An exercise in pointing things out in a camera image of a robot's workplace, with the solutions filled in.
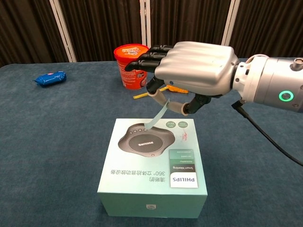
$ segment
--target philips box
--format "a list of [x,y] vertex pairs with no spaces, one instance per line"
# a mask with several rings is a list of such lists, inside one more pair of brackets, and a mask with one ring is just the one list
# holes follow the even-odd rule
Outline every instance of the philips box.
[[197,218],[207,190],[193,119],[117,119],[98,194],[108,215]]

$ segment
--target blue carpet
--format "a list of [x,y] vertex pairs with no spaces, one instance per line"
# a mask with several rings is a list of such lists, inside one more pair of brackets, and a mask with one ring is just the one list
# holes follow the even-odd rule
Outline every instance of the blue carpet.
[[[67,81],[32,80],[63,70]],[[194,118],[208,198],[198,219],[109,217],[97,195],[116,118],[153,118],[161,107],[122,86],[116,62],[12,64],[0,69],[0,226],[299,227],[303,168],[231,108],[236,92]],[[173,101],[193,94],[166,91]],[[302,115],[258,104],[245,110],[303,160]],[[167,111],[164,118],[184,118]]]

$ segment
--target black cable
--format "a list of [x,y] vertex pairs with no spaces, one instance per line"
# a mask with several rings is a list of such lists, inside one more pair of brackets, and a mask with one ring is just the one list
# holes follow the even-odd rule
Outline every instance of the black cable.
[[266,139],[268,139],[269,142],[271,142],[279,151],[281,151],[285,156],[287,156],[289,159],[294,161],[295,163],[299,164],[300,166],[303,166],[303,162],[299,161],[295,157],[288,154],[283,148],[281,148],[273,139],[266,134],[258,125],[255,123],[252,118],[249,116],[249,114],[241,107],[243,106],[243,102],[241,100],[235,102],[232,104],[232,107],[240,113],[244,118],[246,118],[263,136],[265,136]]

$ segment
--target black curtain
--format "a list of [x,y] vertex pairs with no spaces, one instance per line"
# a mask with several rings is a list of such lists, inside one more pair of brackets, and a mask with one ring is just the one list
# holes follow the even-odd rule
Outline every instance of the black curtain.
[[77,61],[112,61],[114,49],[142,43],[139,0],[60,0]]
[[151,0],[151,44],[221,44],[230,0]]
[[230,46],[239,57],[303,56],[303,0],[241,0]]
[[0,1],[0,56],[0,67],[68,61],[48,0]]

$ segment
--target paper strip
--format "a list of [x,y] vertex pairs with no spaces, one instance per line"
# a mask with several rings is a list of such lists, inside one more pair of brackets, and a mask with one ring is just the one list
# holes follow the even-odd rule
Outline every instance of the paper strip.
[[167,104],[169,103],[169,99],[167,100],[166,104],[163,106],[163,108],[159,111],[159,113],[151,120],[149,123],[145,123],[144,126],[146,129],[151,129],[165,114],[167,111]]

